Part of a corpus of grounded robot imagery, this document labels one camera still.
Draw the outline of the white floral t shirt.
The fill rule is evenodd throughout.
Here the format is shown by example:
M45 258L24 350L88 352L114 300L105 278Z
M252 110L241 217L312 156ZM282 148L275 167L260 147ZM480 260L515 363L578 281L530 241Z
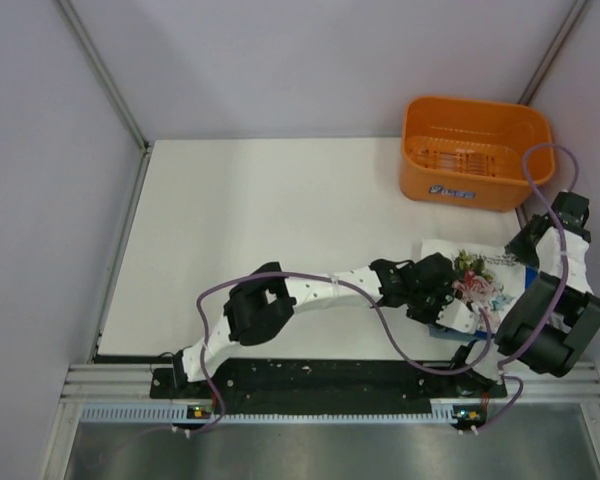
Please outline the white floral t shirt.
M507 255L505 249L502 247L472 243L454 243L446 240L424 240L421 246L421 256L426 257L433 253L440 253L451 260L455 275L455 281L452 284L453 288L454 284L460 280L461 272L467 269L471 269L476 273L491 270L500 277L501 282L505 282L505 271L515 268L526 268L512 256ZM484 310L481 311L481 315L485 320L487 331L492 331Z

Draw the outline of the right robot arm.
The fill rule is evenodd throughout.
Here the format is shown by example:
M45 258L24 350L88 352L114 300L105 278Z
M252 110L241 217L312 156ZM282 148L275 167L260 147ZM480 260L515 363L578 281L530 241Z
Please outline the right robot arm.
M561 191L545 206L546 213L534 215L504 247L533 277L499 325L491 325L476 300L468 302L487 328L483 338L489 341L489 353L478 359L480 341L457 350L446 380L461 397L488 394L516 361L536 374L562 378L600 328L600 297L586 278L589 200Z

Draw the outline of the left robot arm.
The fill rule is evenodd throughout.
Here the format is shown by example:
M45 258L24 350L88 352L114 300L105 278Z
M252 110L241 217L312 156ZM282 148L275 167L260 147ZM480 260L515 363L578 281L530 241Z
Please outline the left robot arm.
M376 311L406 309L409 319L435 325L461 306L454 289L453 262L440 253L420 261L377 259L370 265L335 274L285 271L278 262L203 291L196 308L202 339L173 357L172 384L196 396L217 369L240 347L275 338L295 315L345 306Z

